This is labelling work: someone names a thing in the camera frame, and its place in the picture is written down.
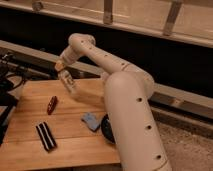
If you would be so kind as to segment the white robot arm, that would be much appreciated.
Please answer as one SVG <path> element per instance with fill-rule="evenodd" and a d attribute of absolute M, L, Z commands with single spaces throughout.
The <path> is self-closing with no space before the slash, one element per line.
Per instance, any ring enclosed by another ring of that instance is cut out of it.
<path fill-rule="evenodd" d="M 104 102 L 123 171 L 172 171 L 148 103 L 155 88 L 153 77 L 96 47 L 93 36 L 74 33 L 55 64 L 59 79 L 73 98 L 80 97 L 80 89 L 66 67 L 82 56 L 107 73 Z"/>

